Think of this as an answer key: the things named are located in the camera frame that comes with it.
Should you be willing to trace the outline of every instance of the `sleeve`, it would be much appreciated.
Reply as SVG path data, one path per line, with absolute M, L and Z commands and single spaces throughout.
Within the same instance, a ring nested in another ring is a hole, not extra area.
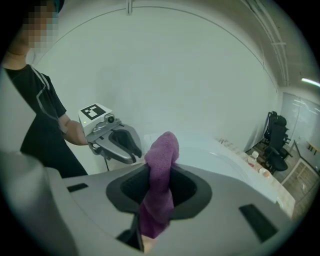
M 56 114 L 57 114 L 58 118 L 60 118 L 61 116 L 63 116 L 67 112 L 67 110 L 65 109 L 64 105 L 61 103 L 61 101 L 56 93 L 56 90 L 50 80 L 50 77 L 45 75 L 45 78 L 47 79 L 47 81 L 50 85 L 49 93 L 50 93 Z

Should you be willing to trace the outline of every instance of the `ceiling light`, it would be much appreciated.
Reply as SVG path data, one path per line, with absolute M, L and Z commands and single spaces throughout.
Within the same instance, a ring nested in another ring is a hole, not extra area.
M 320 83 L 315 82 L 315 81 L 312 81 L 312 80 L 310 80 L 310 79 L 302 78 L 301 81 L 306 82 L 306 83 L 309 83 L 309 84 L 313 84 L 313 85 L 315 85 L 315 86 L 319 86 L 319 87 L 320 87 Z

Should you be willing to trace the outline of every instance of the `wooden floor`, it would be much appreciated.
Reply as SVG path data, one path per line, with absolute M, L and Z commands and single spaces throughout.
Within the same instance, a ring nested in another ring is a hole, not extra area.
M 253 151 L 257 151 L 259 153 L 257 161 L 261 164 L 265 161 L 265 158 L 263 157 L 265 147 L 265 144 L 259 143 L 248 150 L 247 154 L 251 155 Z M 284 148 L 288 151 L 290 150 L 288 145 L 285 145 Z M 291 154 L 292 157 L 288 156 L 285 159 L 288 169 L 285 171 L 276 171 L 273 174 L 280 183 L 288 176 L 300 158 L 295 146 L 293 147 Z M 300 163 L 293 175 L 283 185 L 295 199 L 295 207 L 292 215 L 293 221 L 299 221 L 308 212 L 319 189 L 320 178 L 310 169 L 307 168 L 307 170 L 298 177 L 298 174 L 304 167 L 305 165 Z

